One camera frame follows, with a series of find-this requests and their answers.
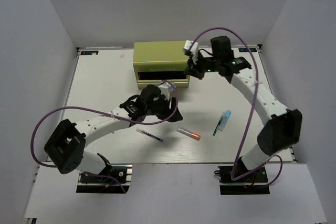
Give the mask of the orange grey glue stick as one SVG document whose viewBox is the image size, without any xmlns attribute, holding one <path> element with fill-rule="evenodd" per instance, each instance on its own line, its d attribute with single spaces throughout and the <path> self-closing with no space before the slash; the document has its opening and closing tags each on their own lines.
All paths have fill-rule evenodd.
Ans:
<svg viewBox="0 0 336 224">
<path fill-rule="evenodd" d="M 198 133 L 192 132 L 192 131 L 187 130 L 185 128 L 177 128 L 176 131 L 179 132 L 179 133 L 181 133 L 181 134 L 183 134 L 183 135 L 185 135 L 185 136 L 193 138 L 193 139 L 195 139 L 197 141 L 199 141 L 201 139 L 201 136 Z"/>
</svg>

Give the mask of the purple pen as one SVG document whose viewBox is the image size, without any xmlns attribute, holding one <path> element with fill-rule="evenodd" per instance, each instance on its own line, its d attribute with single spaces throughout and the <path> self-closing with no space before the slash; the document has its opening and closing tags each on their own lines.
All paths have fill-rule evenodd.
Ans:
<svg viewBox="0 0 336 224">
<path fill-rule="evenodd" d="M 161 138 L 159 138 L 159 137 L 157 137 L 157 136 L 155 136 L 155 135 L 153 135 L 153 134 L 151 134 L 149 132 L 146 132 L 146 131 L 144 131 L 144 130 L 142 130 L 140 128 L 137 128 L 136 131 L 139 132 L 139 133 L 141 133 L 141 134 L 143 134 L 143 135 L 151 137 L 151 138 L 153 138 L 153 139 L 155 139 L 157 141 L 163 142 L 163 139 L 161 139 Z"/>
</svg>

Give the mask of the green pen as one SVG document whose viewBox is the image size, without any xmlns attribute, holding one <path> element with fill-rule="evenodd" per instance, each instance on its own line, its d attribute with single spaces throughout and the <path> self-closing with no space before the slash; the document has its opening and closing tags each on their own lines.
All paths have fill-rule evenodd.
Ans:
<svg viewBox="0 0 336 224">
<path fill-rule="evenodd" d="M 221 123 L 222 123 L 222 119 L 223 119 L 223 117 L 221 116 L 220 119 L 219 119 L 219 121 L 218 121 L 218 123 L 217 123 L 217 125 L 216 125 L 216 127 L 215 127 L 215 130 L 214 130 L 212 136 L 215 136 L 215 135 L 216 135 L 217 130 L 218 130 L 218 128 L 220 127 L 220 125 L 221 125 Z"/>
</svg>

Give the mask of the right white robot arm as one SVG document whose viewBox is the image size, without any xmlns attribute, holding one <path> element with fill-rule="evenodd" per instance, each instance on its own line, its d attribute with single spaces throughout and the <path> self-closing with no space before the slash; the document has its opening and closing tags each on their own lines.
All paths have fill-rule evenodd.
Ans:
<svg viewBox="0 0 336 224">
<path fill-rule="evenodd" d="M 189 59 L 184 73 L 201 80 L 206 73 L 217 72 L 247 99 L 251 111 L 259 115 L 264 127 L 257 136 L 257 143 L 246 154 L 236 155 L 231 172 L 233 181 L 247 182 L 272 157 L 299 141 L 302 114 L 279 102 L 257 80 L 256 65 L 244 57 L 235 57 L 227 36 L 211 39 L 211 47 L 210 56 L 204 57 L 198 43 L 187 40 L 183 51 Z"/>
</svg>

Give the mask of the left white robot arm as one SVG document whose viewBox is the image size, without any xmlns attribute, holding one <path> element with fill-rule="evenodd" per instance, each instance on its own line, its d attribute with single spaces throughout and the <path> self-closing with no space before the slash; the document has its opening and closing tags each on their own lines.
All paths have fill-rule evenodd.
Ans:
<svg viewBox="0 0 336 224">
<path fill-rule="evenodd" d="M 44 151 L 61 174 L 79 170 L 104 182 L 110 178 L 112 165 L 102 154 L 86 151 L 87 146 L 116 131 L 144 125 L 148 116 L 156 117 L 156 124 L 183 119 L 176 87 L 169 81 L 162 81 L 159 86 L 150 84 L 110 113 L 98 114 L 81 122 L 62 120 L 48 139 Z"/>
</svg>

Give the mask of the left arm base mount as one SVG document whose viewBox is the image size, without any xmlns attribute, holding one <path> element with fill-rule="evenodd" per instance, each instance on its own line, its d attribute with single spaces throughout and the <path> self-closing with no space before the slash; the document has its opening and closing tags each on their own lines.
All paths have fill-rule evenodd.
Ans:
<svg viewBox="0 0 336 224">
<path fill-rule="evenodd" d="M 112 165 L 104 177 L 79 173 L 76 193 L 125 194 L 131 185 L 132 165 Z"/>
</svg>

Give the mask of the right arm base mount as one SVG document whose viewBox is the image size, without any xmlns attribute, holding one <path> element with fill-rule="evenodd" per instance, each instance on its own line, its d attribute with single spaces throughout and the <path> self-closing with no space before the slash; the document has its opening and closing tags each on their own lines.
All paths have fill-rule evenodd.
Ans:
<svg viewBox="0 0 336 224">
<path fill-rule="evenodd" d="M 221 195 L 269 195 L 270 190 L 266 169 L 263 167 L 254 174 L 240 180 L 231 180 L 232 166 L 219 166 L 214 175 L 219 179 Z"/>
</svg>

